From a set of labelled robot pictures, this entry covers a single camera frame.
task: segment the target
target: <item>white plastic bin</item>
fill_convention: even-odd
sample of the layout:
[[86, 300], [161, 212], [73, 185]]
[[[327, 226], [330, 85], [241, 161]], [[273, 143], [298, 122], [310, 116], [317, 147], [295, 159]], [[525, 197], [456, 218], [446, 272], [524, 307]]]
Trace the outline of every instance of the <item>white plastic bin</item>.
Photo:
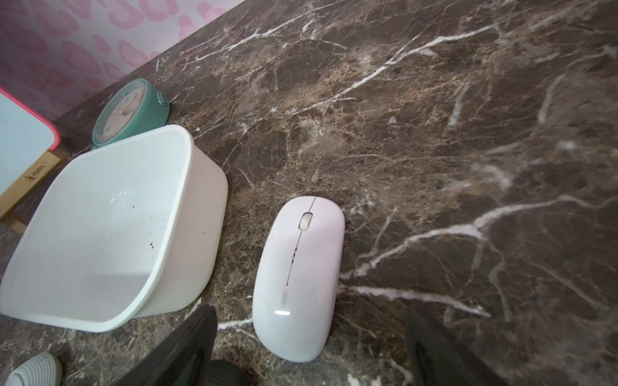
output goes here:
[[9, 262], [0, 312], [103, 332], [189, 305], [213, 271], [227, 178], [168, 125], [75, 158]]

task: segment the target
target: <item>pink leopard print wallpaper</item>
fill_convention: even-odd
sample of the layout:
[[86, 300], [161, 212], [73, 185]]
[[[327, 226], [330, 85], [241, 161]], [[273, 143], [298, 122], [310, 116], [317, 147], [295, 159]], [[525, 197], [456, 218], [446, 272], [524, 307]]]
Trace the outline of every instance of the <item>pink leopard print wallpaper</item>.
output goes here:
[[242, 0], [0, 0], [0, 86], [49, 119]]

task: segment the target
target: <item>teal alarm clock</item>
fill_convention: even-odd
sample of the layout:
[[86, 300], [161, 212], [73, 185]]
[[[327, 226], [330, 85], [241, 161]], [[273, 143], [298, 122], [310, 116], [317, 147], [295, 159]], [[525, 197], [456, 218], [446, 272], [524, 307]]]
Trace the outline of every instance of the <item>teal alarm clock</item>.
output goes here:
[[165, 126], [169, 101], [149, 81], [135, 79], [114, 95], [96, 120], [92, 142], [96, 147]]

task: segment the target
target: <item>whiteboard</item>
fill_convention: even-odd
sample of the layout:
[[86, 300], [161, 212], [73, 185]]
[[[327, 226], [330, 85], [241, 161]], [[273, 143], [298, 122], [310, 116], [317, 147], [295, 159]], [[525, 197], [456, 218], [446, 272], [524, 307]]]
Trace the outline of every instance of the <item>whiteboard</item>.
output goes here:
[[50, 121], [0, 87], [0, 195], [59, 143], [60, 134]]

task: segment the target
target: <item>shoe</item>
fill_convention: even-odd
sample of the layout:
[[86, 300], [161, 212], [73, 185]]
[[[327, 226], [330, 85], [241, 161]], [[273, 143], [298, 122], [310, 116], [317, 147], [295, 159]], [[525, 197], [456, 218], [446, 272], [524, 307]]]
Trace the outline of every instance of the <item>shoe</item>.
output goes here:
[[62, 365], [50, 353], [40, 353], [15, 369], [4, 386], [59, 386]]

